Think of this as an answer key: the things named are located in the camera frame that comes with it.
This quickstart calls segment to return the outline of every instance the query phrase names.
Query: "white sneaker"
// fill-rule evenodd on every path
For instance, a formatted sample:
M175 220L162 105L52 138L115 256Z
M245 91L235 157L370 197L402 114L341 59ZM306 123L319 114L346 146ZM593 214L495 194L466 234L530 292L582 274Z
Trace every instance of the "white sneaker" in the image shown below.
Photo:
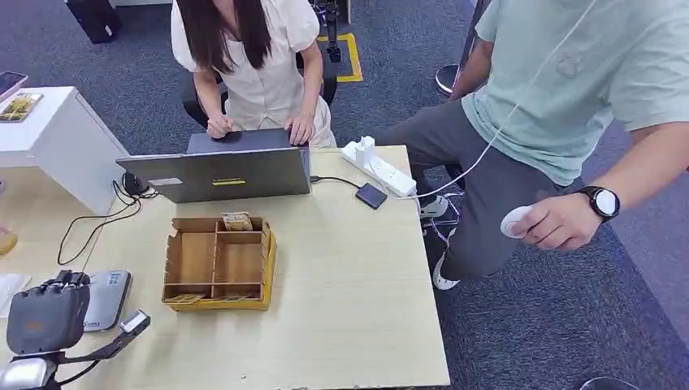
M451 236L454 235L454 232L457 229L454 228L450 234L448 235L448 240ZM459 280L447 280L444 277L440 275L440 269L443 267L443 263L445 262L445 253L447 253L448 248L445 248L445 251L443 252L443 255L440 256L440 259L438 262L435 264L435 268L433 268L433 285L435 285L435 288L439 290L449 290L453 288L454 286L459 284Z
M435 200L422 207L419 211L419 218L441 217L448 210L449 201L444 197L435 197Z

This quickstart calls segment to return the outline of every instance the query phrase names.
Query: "gray pants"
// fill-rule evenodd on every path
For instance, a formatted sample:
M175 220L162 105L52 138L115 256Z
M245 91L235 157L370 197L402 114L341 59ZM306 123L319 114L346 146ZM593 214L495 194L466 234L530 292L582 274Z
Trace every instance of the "gray pants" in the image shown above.
M487 144L471 126L460 102L422 108L412 118L376 137L376 145L406 145L419 194L433 189L424 178L426 169L444 165L466 169ZM541 171L493 148L465 176L465 183L461 222L450 238L440 272L449 280L499 271L518 244L518 240L502 234L502 219L519 206L557 195L560 189Z

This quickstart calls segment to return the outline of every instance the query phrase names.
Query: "black box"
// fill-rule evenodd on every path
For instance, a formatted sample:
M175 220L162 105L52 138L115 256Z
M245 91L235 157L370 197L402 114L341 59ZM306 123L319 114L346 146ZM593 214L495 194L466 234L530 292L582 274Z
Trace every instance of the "black box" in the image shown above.
M66 0L65 3L93 44L113 41L122 27L108 0Z

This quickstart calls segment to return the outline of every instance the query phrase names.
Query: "mint green t-shirt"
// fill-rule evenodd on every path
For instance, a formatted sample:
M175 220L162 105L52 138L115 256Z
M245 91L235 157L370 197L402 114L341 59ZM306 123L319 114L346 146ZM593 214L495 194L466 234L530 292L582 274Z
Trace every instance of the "mint green t-shirt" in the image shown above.
M524 95L590 3L492 0L476 26L495 44L491 73L462 99L486 141L521 102L493 145L559 185L580 175L613 118L628 132L689 121L687 0L599 0Z

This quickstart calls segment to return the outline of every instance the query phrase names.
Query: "white controller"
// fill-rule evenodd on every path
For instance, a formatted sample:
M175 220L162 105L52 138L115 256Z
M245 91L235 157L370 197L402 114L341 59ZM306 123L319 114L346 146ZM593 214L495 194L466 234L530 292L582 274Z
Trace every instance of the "white controller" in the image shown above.
M531 211L531 209L533 209L532 206L522 206L517 207L516 209L507 213L507 215L502 219L502 223L500 224L500 230L502 231L502 234L506 235L509 238L514 238L515 240L521 240L522 238L526 237L527 234L525 232L521 235L514 234L512 232L512 228L517 222L521 221L522 218L524 218L524 215L529 214L529 211Z
M359 142L349 142L340 150L342 157L384 184L397 196L408 197L416 193L416 181L375 155L375 140L364 136Z

